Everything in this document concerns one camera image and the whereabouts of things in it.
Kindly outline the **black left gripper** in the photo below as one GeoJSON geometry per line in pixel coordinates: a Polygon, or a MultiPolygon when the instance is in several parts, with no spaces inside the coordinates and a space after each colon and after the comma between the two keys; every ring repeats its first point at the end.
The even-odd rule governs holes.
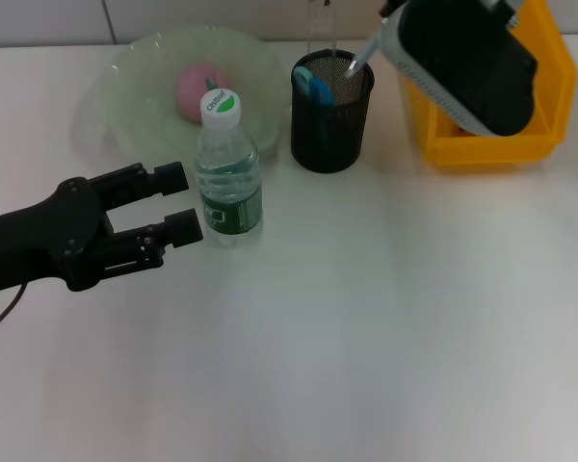
{"type": "Polygon", "coordinates": [[[162,267],[168,245],[203,240],[196,210],[101,238],[110,231],[106,210],[188,189],[180,162],[152,172],[135,164],[90,180],[65,180],[42,202],[0,216],[0,291],[59,278],[81,292],[99,280],[162,267]]]}

